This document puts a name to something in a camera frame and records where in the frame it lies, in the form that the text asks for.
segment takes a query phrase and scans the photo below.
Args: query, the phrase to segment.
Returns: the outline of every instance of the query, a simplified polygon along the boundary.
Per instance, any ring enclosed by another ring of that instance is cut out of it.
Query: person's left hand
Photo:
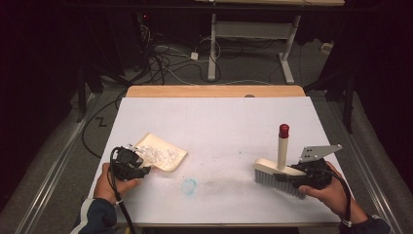
[[[94,188],[94,198],[102,198],[106,201],[110,202],[110,204],[116,204],[116,197],[115,192],[113,191],[108,178],[111,178],[111,174],[109,172],[109,163],[104,163],[102,165],[102,174],[97,179],[96,187]],[[134,187],[137,187],[140,184],[139,178],[134,178],[128,181],[120,181],[116,179],[116,187],[118,192],[121,194],[121,197],[125,195],[126,192],[131,190]]]

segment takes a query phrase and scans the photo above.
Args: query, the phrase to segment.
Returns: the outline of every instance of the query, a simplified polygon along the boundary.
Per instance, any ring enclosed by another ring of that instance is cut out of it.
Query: hand
[[[97,179],[96,187],[94,188],[94,198],[102,198],[110,202],[110,204],[116,204],[115,192],[110,186],[109,180],[111,174],[109,172],[109,163],[104,163],[102,165],[102,174]],[[125,195],[126,192],[131,190],[134,187],[137,187],[140,184],[140,179],[134,178],[128,181],[120,181],[116,179],[116,187],[121,194],[121,197]]]
[[[343,177],[337,172],[331,163],[326,163],[334,173],[336,173],[339,177]],[[344,192],[341,182],[337,178],[333,177],[331,183],[322,190],[318,190],[307,185],[301,185],[299,190],[301,193],[319,199],[328,208],[330,208],[332,212],[339,215],[340,218],[344,217],[347,205],[346,193]],[[350,221],[352,223],[356,224],[367,220],[367,215],[359,204],[353,199],[353,197],[351,199],[350,208],[352,212]]]

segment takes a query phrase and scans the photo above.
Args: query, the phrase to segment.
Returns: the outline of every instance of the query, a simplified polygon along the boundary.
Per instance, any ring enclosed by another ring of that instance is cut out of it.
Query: brush handle
[[[286,149],[288,147],[288,131],[289,126],[286,124],[280,125],[279,133],[279,155],[277,158],[277,169],[282,171],[285,168]]]

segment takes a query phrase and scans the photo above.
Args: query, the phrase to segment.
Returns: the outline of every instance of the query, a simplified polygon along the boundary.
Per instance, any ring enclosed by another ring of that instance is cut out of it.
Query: gray floor
[[[221,79],[216,84],[231,85],[285,85],[277,59],[282,42],[269,48],[240,48],[231,44],[233,50],[222,48],[218,65]],[[294,45],[289,57],[296,85],[305,86],[316,81],[327,60],[319,51],[321,42],[315,41],[303,47]],[[170,53],[190,55],[193,50],[172,45]],[[177,63],[185,58],[169,56]],[[207,78],[207,63],[197,64]],[[130,77],[134,72],[128,70]],[[149,76],[137,83],[149,80]],[[86,119],[91,118],[101,107],[121,95],[125,88],[108,78],[102,78],[104,91],[101,95],[90,95]],[[186,66],[166,75],[167,85],[209,85],[200,79],[198,66]],[[408,233],[413,228],[412,195],[395,167],[386,155],[366,117],[357,94],[352,118],[354,133],[349,135],[341,123],[342,103],[327,102],[323,92],[309,92],[321,123],[331,144],[340,143],[344,149],[336,155],[352,187],[356,199],[369,214],[377,214],[389,221],[394,233]],[[89,193],[99,159],[93,156],[82,143],[79,133],[86,122],[77,123],[79,110],[76,98],[73,111],[50,135],[31,164],[27,174],[9,204],[0,214],[0,233],[69,233],[79,212],[82,199]],[[116,117],[115,105],[110,105],[92,119],[85,130],[85,142],[89,149],[101,154]],[[300,228],[300,233],[338,233],[336,227]]]

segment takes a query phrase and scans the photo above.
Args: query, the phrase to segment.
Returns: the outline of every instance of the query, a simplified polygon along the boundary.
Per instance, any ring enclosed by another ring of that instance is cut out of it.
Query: brush
[[[300,193],[291,182],[286,181],[286,179],[284,181],[279,179],[280,177],[306,175],[304,172],[285,166],[286,151],[288,148],[288,132],[289,126],[281,124],[277,163],[263,158],[255,160],[252,166],[255,170],[255,181],[266,186],[275,187],[277,190],[286,194],[304,199],[306,195]]]

